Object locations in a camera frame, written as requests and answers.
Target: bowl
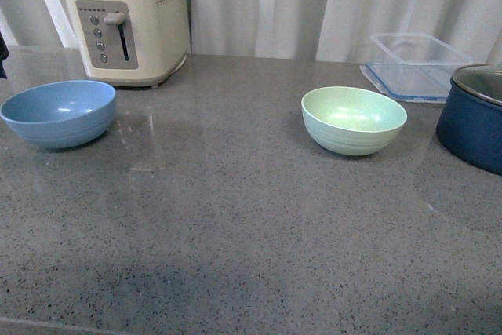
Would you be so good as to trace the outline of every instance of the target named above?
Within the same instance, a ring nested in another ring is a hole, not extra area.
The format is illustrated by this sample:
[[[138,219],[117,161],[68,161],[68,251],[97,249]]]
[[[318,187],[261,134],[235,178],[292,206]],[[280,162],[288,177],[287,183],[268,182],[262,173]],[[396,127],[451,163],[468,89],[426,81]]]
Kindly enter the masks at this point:
[[[36,86],[0,107],[7,126],[46,148],[75,147],[96,139],[115,117],[115,89],[93,80]]]
[[[406,123],[405,109],[391,98],[345,86],[318,88],[301,100],[305,127],[324,148],[349,156],[388,146]]]

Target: plastic container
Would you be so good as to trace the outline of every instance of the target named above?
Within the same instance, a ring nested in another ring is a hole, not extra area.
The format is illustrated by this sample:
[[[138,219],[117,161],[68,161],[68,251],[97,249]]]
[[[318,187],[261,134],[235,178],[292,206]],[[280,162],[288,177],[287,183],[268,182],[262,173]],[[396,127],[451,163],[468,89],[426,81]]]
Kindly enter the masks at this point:
[[[394,100],[445,103],[452,73],[472,64],[470,56],[424,33],[379,33],[371,39],[382,56],[362,72]]]

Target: toaster control panel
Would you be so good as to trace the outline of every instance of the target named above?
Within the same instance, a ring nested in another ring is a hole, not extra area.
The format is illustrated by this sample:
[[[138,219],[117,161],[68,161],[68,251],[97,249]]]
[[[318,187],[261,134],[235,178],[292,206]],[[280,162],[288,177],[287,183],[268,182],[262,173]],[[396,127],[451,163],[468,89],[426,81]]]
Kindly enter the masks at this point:
[[[95,68],[138,68],[133,26],[125,2],[77,0],[80,24]]]

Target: toaster lever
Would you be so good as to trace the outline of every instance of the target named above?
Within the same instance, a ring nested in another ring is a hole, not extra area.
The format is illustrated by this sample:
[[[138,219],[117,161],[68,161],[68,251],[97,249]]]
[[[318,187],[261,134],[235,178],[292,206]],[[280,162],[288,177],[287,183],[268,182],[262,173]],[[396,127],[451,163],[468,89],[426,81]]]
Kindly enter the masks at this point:
[[[122,12],[110,12],[103,18],[103,21],[106,25],[120,25],[126,21],[126,15]]]

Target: pot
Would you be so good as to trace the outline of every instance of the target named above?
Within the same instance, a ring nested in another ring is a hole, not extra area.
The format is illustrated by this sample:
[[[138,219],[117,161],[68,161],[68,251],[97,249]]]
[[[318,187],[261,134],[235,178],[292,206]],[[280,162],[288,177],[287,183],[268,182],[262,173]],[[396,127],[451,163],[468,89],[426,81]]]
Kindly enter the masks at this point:
[[[440,143],[481,169],[502,174],[502,68],[458,68],[436,126]]]

